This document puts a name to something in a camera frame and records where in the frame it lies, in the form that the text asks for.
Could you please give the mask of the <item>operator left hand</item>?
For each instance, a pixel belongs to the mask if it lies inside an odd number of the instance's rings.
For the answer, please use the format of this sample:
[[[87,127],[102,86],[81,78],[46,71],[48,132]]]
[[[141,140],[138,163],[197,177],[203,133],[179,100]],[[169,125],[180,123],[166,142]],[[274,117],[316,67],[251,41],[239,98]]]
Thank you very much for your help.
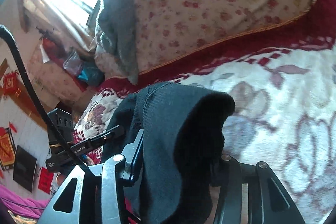
[[[65,180],[66,178],[67,178],[66,175],[61,174],[61,173],[58,173],[58,174],[56,175],[56,184],[57,184],[58,186],[61,186],[61,184],[64,182],[64,180]]]

